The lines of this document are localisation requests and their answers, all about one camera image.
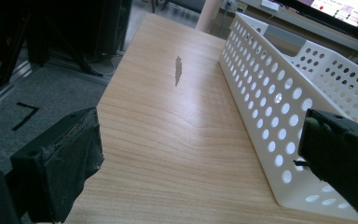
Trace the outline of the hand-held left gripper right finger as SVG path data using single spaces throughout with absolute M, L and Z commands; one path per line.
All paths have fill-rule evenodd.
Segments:
M 296 166 L 309 168 L 358 213 L 358 123 L 330 112 L 306 112 Z

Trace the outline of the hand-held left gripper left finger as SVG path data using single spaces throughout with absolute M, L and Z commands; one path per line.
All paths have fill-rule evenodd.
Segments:
M 103 164 L 97 109 L 60 119 L 10 157 L 16 201 L 33 222 L 64 222 Z

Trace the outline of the white perforated plastic basket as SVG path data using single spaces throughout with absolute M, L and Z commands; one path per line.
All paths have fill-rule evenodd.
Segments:
M 275 199 L 283 207 L 358 220 L 331 186 L 295 165 L 308 109 L 358 123 L 358 65 L 310 41 L 287 56 L 267 40 L 269 27 L 237 14 L 219 63 Z

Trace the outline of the black metal stand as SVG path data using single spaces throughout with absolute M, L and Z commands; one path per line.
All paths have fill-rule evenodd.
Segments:
M 114 55 L 123 48 L 132 0 L 0 0 L 0 88 L 13 73 L 21 49 L 39 65 L 59 45 L 90 75 L 86 56 Z

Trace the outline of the computer monitor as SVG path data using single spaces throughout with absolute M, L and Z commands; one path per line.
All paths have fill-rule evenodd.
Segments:
M 300 15 L 358 39 L 358 0 L 276 0 Z

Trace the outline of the beige round post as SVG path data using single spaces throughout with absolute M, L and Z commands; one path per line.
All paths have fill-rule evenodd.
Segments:
M 216 17 L 223 0 L 206 0 L 200 13 L 196 29 L 204 33 L 209 33 L 212 28 L 214 18 Z

